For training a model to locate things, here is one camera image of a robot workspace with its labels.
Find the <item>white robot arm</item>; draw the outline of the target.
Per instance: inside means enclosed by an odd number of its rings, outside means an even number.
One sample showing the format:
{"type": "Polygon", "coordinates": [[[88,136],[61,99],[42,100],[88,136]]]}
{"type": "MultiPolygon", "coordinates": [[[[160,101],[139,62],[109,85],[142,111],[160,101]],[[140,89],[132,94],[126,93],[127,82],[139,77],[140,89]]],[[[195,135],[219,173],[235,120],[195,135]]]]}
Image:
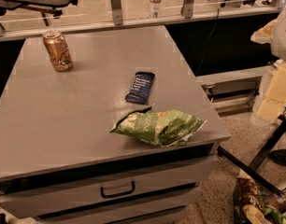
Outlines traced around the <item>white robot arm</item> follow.
{"type": "Polygon", "coordinates": [[[271,52],[286,61],[286,7],[279,13],[272,29],[271,52]]]}

